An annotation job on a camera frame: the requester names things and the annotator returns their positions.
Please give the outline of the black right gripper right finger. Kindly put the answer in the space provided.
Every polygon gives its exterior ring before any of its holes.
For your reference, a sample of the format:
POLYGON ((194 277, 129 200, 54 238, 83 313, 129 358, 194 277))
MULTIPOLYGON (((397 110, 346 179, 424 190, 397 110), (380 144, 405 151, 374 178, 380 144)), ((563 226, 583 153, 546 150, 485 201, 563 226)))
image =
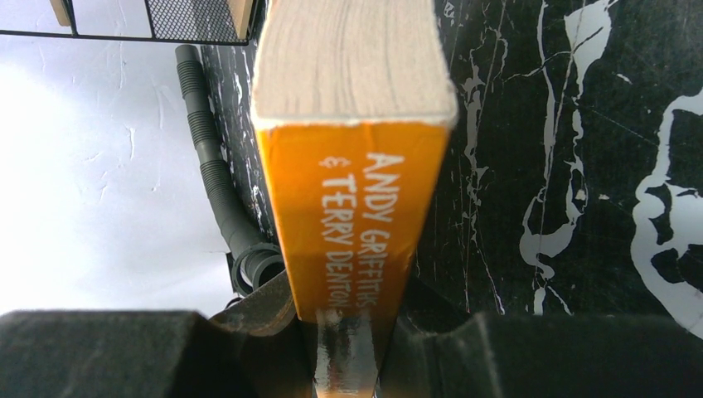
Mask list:
POLYGON ((699 397, 702 342, 669 318, 465 313, 405 289, 383 397, 699 397))

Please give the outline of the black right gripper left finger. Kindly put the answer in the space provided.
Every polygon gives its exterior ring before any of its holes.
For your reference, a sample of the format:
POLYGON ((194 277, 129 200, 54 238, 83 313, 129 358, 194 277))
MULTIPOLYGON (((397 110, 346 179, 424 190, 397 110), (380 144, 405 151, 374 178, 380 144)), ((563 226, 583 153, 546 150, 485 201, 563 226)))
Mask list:
POLYGON ((1 318, 4 397, 309 397, 286 274, 217 315, 15 311, 1 318))

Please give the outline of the orange small treehouse book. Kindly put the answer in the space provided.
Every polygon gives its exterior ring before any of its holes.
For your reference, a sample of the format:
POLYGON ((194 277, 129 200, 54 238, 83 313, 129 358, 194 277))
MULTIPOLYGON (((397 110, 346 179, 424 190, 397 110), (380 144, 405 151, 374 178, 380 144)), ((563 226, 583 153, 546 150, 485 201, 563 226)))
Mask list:
POLYGON ((431 1, 275 1, 251 118, 315 392, 371 397, 458 104, 431 1))

